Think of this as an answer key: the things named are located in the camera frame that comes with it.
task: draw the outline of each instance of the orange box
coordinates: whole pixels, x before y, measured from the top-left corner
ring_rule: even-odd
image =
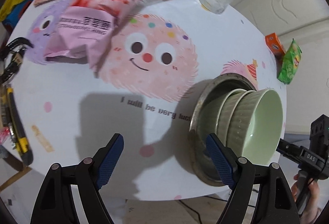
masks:
[[[273,52],[274,56],[281,60],[286,51],[283,48],[278,36],[275,33],[267,35],[265,36],[265,42],[269,49]]]

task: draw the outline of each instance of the stack of bowls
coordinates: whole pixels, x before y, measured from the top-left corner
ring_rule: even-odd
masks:
[[[190,126],[192,166],[202,181],[213,186],[220,186],[221,180],[206,151],[208,134],[215,133],[237,157],[267,165],[280,140],[283,124],[281,100],[274,89],[255,91],[245,84],[233,88],[229,80],[220,77],[214,80],[218,84],[204,90]],[[226,74],[226,78],[230,77],[236,74]]]

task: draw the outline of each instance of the pink cartoon monster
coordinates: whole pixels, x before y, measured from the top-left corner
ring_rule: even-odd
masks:
[[[257,61],[252,59],[252,64],[243,64],[242,62],[232,60],[226,64],[224,64],[223,71],[221,74],[224,73],[238,73],[243,75],[247,78],[258,90],[258,82],[257,82],[257,74],[256,68],[258,67]]]
[[[197,67],[195,45],[182,29],[137,14],[113,36],[100,77],[116,88],[172,102],[193,86]]]

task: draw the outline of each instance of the black strap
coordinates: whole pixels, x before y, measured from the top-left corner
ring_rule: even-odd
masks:
[[[0,51],[0,61],[5,62],[6,58],[8,57],[9,53],[13,51],[13,49],[22,46],[27,45],[31,48],[33,48],[32,43],[24,38],[24,37],[18,37],[11,41],[8,45],[6,45],[1,51]],[[8,81],[13,74],[17,73],[19,71],[19,67],[21,66],[23,62],[23,57],[25,53],[26,47],[22,47],[18,51],[13,53],[12,60],[10,61],[10,64],[4,69],[4,72],[2,75],[0,75],[0,84],[5,83]]]

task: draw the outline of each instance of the red cartoon nose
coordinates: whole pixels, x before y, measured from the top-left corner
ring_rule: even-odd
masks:
[[[34,29],[32,30],[32,32],[33,32],[33,33],[38,33],[38,32],[40,32],[40,28],[39,28],[39,27],[36,27],[36,28],[34,28]]]
[[[153,56],[150,53],[143,54],[143,61],[144,62],[151,62],[153,59]]]

